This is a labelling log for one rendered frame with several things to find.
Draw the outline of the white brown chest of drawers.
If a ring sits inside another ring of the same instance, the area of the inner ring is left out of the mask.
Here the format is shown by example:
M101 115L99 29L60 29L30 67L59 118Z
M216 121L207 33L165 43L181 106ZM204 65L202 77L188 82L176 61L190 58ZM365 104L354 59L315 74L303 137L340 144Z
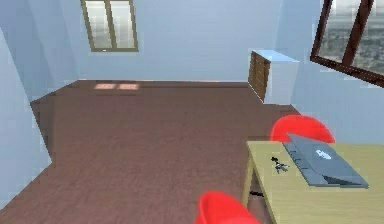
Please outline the white brown chest of drawers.
M275 50L252 50L248 83L263 104L290 105L299 62Z

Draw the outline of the red chair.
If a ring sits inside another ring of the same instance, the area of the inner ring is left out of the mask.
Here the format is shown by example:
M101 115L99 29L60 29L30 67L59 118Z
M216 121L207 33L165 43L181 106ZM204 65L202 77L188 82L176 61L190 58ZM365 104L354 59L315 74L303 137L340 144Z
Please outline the red chair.
M219 191L204 193L194 224L261 224L237 199Z
M317 119L305 115L287 115L279 118L270 132L270 141L289 142L288 134L334 143L335 139L329 129Z

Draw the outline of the small black keys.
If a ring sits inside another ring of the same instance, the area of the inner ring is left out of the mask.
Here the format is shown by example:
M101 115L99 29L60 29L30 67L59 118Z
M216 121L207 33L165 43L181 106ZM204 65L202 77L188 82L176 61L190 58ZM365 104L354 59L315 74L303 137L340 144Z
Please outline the small black keys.
M289 165L280 163L276 157L272 157L271 160L275 163L275 169L277 173L280 173L280 171L288 171Z

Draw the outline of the olive framed window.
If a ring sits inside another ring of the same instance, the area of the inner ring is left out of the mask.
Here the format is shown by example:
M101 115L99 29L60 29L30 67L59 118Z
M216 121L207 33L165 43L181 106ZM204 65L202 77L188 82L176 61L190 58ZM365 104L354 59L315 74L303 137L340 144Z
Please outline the olive framed window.
M133 0L80 0L92 52L138 52Z

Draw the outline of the grey laptop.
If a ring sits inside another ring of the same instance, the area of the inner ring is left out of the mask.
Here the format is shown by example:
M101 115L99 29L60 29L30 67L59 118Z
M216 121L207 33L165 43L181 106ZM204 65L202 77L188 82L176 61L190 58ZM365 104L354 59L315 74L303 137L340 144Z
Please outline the grey laptop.
M283 144L309 186L368 188L365 179L327 143L288 134Z

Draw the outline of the pale wooden table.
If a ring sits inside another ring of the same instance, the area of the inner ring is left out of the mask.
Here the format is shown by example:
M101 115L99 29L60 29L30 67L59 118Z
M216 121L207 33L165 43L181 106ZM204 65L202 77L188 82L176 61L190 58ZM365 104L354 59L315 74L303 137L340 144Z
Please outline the pale wooden table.
M248 141L242 203L253 179L273 224L384 224L384 145L335 143L333 148L369 184L365 188L309 186L280 142ZM276 172L276 157L289 165Z

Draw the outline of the dark brown framed window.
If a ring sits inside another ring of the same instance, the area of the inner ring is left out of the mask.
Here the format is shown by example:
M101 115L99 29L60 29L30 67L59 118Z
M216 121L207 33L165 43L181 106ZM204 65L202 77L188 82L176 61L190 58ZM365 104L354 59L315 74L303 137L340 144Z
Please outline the dark brown framed window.
M324 0L310 61L384 88L384 0Z

